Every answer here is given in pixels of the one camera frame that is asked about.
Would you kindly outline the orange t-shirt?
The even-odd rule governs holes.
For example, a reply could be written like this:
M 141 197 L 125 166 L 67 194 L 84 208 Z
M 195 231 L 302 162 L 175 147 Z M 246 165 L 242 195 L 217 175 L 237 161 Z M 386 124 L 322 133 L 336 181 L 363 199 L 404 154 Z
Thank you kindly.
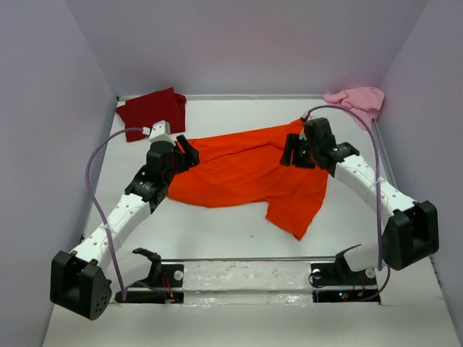
M 208 208 L 267 202 L 266 219 L 301 240 L 321 209 L 328 174 L 283 166 L 286 136 L 299 134 L 300 120 L 277 127 L 191 140 L 200 164 L 179 173 L 168 197 Z

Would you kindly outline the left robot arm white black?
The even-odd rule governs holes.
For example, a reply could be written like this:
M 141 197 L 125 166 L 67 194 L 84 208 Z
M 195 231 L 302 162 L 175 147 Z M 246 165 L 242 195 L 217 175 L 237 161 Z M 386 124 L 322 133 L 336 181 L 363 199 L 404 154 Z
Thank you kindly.
M 167 197 L 177 174 L 198 166 L 200 155 L 188 139 L 156 135 L 150 141 L 145 164 L 125 188 L 116 207 L 101 215 L 101 225 L 69 252 L 58 252 L 51 261 L 50 300 L 89 320 L 99 318 L 113 299 L 114 287 L 123 298 L 129 285 L 140 281 L 151 286 L 161 272 L 161 257 L 144 248 L 134 250 L 144 261 L 123 265 L 116 252 L 130 234 Z

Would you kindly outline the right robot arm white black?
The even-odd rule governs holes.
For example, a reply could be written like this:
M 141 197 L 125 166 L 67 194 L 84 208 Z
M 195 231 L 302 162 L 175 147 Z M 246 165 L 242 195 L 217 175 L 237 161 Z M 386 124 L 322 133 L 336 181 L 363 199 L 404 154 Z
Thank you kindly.
M 323 275 L 350 283 L 365 270 L 383 266 L 403 270 L 438 251 L 435 205 L 401 193 L 381 177 L 378 167 L 371 168 L 353 145 L 338 143 L 328 119 L 307 120 L 299 134 L 288 134 L 280 163 L 328 172 L 376 214 L 377 242 L 339 252 Z

